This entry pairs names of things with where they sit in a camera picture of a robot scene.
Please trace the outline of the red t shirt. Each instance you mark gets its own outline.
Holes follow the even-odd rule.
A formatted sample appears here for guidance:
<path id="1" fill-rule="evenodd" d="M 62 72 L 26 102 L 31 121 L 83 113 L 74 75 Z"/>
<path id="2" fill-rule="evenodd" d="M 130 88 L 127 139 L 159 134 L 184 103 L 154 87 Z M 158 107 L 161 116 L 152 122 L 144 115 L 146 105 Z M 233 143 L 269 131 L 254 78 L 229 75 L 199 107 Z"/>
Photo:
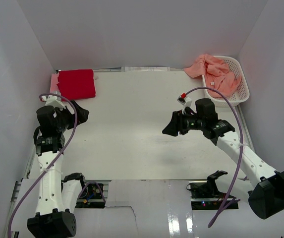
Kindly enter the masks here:
<path id="1" fill-rule="evenodd" d="M 96 97 L 94 72 L 91 69 L 60 71 L 57 80 L 61 95 L 70 101 Z"/>

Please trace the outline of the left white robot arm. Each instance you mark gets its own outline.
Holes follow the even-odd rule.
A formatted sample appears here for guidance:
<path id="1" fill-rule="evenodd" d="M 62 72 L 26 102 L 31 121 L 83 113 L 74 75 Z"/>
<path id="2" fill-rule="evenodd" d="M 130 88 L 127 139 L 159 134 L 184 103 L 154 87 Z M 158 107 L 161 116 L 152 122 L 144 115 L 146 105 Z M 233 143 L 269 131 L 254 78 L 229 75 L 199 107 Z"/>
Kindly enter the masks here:
<path id="1" fill-rule="evenodd" d="M 39 127 L 34 133 L 39 163 L 38 203 L 35 216 L 27 220 L 36 238 L 71 238 L 76 235 L 73 213 L 77 198 L 84 197 L 88 185 L 81 173 L 61 174 L 65 146 L 64 132 L 87 121 L 89 111 L 71 101 L 75 113 L 61 103 L 47 103 L 36 111 Z"/>

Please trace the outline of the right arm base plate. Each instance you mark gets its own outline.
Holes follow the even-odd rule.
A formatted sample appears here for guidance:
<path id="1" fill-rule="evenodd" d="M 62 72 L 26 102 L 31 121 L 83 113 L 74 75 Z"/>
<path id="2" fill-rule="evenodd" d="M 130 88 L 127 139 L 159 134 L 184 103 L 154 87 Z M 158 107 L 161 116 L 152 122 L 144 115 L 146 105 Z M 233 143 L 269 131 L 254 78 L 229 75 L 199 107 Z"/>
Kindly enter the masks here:
<path id="1" fill-rule="evenodd" d="M 204 181 L 190 182 L 186 189 L 191 193 L 191 207 L 193 211 L 218 210 L 225 200 L 226 192 L 217 189 L 215 180 L 227 175 L 225 171 L 216 171 Z"/>

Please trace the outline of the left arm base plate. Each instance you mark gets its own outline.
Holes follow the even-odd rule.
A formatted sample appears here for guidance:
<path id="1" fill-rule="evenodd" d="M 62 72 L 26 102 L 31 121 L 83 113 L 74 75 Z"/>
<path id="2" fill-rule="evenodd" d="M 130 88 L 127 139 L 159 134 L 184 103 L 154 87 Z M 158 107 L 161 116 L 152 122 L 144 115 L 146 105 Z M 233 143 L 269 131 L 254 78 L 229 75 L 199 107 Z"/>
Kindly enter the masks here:
<path id="1" fill-rule="evenodd" d="M 107 183 L 98 183 L 98 185 L 100 188 L 95 183 L 90 183 L 77 200 L 75 208 L 103 209 L 105 207 L 103 196 L 107 200 L 109 185 Z"/>

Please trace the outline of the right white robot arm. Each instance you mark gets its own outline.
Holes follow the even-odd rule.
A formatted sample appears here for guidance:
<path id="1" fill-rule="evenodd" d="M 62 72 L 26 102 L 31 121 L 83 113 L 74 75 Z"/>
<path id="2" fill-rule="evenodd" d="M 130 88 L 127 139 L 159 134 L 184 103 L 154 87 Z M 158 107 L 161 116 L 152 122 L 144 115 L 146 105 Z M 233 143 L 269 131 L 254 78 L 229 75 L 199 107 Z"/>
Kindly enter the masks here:
<path id="1" fill-rule="evenodd" d="M 199 130 L 215 146 L 224 151 L 245 173 L 247 180 L 226 177 L 226 171 L 216 171 L 198 187 L 211 197 L 230 193 L 231 197 L 249 204 L 257 217 L 266 219 L 284 210 L 284 171 L 268 165 L 248 146 L 240 142 L 240 136 L 226 120 L 218 118 L 214 103 L 207 98 L 195 102 L 192 110 L 189 97 L 179 97 L 183 108 L 174 111 L 162 133 L 170 136 L 185 135 Z"/>

